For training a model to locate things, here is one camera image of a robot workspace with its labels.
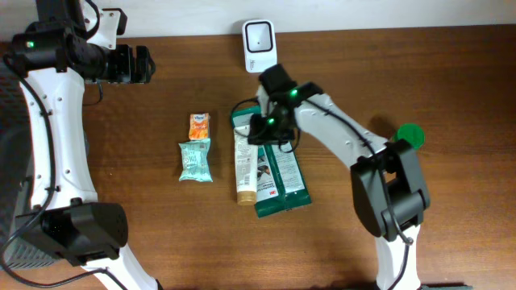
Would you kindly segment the white cream tube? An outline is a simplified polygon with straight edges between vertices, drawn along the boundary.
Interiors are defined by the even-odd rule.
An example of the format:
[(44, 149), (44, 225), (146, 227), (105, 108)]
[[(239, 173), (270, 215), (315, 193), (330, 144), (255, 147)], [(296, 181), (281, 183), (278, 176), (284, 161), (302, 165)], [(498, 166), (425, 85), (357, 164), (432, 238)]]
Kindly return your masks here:
[(254, 205), (257, 201), (258, 146), (248, 143), (250, 126), (238, 126), (235, 133), (235, 182), (238, 205)]

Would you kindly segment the green wipes packet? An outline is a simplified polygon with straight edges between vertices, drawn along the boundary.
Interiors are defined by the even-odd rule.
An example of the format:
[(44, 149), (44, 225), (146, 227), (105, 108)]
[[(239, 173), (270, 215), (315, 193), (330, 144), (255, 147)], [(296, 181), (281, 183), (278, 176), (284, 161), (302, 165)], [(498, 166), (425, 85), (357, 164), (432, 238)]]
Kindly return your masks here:
[[(259, 112), (255, 106), (232, 113), (233, 129), (249, 125), (251, 116)], [(311, 203), (298, 160), (291, 149), (289, 144), (258, 146), (257, 201), (253, 207), (259, 218)]]

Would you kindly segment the orange small box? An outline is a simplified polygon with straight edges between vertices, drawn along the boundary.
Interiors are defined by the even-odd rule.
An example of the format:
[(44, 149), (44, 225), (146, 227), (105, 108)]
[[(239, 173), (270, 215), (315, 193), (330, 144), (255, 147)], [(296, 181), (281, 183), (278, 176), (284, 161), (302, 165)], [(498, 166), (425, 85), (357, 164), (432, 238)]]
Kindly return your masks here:
[(210, 137), (210, 115), (191, 114), (189, 116), (189, 139), (202, 140)]

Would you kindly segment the teal small packet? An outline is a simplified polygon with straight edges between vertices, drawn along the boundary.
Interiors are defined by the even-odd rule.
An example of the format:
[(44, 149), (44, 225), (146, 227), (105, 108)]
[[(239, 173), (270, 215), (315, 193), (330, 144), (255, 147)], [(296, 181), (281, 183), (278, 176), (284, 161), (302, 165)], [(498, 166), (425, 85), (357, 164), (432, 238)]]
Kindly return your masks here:
[(182, 173), (179, 181), (194, 180), (212, 182), (207, 156), (210, 150), (210, 139), (201, 139), (179, 143), (182, 158)]

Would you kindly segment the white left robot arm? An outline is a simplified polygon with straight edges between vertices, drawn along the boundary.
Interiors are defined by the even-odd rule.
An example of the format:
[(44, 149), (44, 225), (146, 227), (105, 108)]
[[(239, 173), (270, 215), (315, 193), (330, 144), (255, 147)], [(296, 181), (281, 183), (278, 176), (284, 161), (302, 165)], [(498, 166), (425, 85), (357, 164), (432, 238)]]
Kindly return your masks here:
[(14, 35), (3, 60), (19, 79), (32, 141), (30, 206), (14, 219), (1, 249), (2, 268), (14, 276), (35, 265), (19, 258), (25, 242), (51, 261), (81, 267), (109, 289), (158, 289), (128, 244), (121, 205), (101, 203), (89, 174), (82, 109), (88, 84), (146, 84), (156, 70), (145, 46), (117, 38), (127, 16), (91, 1), (39, 1), (38, 19)]

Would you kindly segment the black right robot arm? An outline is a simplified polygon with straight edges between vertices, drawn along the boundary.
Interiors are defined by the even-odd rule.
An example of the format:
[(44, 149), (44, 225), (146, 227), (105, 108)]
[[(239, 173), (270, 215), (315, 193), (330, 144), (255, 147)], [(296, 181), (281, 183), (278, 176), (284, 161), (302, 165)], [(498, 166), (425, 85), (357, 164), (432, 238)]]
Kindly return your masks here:
[(307, 133), (350, 171), (353, 205), (375, 238), (378, 289), (420, 289), (416, 242), (430, 194), (414, 147), (389, 141), (345, 114), (330, 95), (307, 82), (299, 85), (276, 64), (259, 76), (248, 142), (283, 145)]

